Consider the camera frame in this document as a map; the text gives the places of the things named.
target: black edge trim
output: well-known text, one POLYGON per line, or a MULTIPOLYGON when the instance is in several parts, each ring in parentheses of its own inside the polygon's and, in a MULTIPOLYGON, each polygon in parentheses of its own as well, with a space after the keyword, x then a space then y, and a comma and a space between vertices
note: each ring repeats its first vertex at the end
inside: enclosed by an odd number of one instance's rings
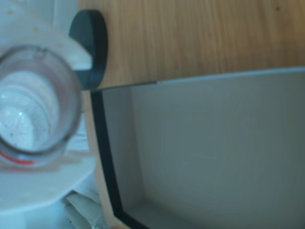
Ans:
POLYGON ((132 229, 149 229, 123 210, 112 160, 102 91, 91 92, 91 104, 101 163, 114 215, 132 229))

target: glass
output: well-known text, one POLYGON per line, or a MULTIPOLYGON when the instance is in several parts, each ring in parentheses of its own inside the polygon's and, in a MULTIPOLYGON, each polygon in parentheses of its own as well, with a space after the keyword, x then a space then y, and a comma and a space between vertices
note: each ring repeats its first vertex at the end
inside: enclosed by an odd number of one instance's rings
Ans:
POLYGON ((81 90, 52 51, 21 46, 0 58, 0 157, 42 166, 64 152, 81 114, 81 90))

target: clear drinking glass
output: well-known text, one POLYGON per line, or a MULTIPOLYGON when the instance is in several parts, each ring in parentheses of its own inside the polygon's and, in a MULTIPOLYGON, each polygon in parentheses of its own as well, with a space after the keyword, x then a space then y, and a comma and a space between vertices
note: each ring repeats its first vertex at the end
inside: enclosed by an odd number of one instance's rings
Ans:
POLYGON ((0 158, 42 166, 65 150, 81 114, 81 89, 52 51, 20 46, 0 58, 0 158))

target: wood grain surface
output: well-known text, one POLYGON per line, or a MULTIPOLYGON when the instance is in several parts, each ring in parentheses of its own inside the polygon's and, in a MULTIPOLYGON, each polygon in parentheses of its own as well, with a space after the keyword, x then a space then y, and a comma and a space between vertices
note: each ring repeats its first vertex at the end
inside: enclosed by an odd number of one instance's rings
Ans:
POLYGON ((304 0, 79 0, 109 32, 102 87, 305 64, 304 0))

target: glass rim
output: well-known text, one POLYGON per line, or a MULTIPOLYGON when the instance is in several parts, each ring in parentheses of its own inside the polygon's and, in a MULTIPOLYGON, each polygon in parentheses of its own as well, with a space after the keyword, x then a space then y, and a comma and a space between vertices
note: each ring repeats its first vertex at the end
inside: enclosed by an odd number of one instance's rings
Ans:
POLYGON ((30 52, 37 52, 37 51, 43 51, 47 52, 53 59, 55 59, 57 62, 61 63, 63 67, 67 70, 68 74, 71 76, 71 81, 73 83, 73 90, 75 96, 77 96, 76 100, 79 101, 77 103, 76 112, 73 114, 73 121, 71 123, 71 126, 68 128, 68 130, 63 134, 61 138, 56 140, 51 146, 43 149, 38 150, 27 150, 22 148, 17 148, 10 143, 8 143, 1 135, 0 135, 0 143, 3 144, 6 148, 11 149, 9 152, 2 151, 3 154, 8 155, 13 158, 17 158, 20 155, 24 156, 24 160, 37 160, 38 158, 41 158, 43 156, 49 156, 52 155, 54 152, 56 152, 58 149, 63 147, 68 139, 72 137, 72 135, 76 132, 80 118, 81 118, 81 87, 78 82, 76 73, 72 70, 72 68, 68 65, 68 63, 57 53, 53 52, 49 48, 46 47, 40 47, 36 45, 20 45, 15 46, 10 49, 8 49, 1 57, 0 57, 0 68, 4 61, 6 61, 8 58, 12 57, 13 55, 21 52, 21 51, 30 51, 30 52))

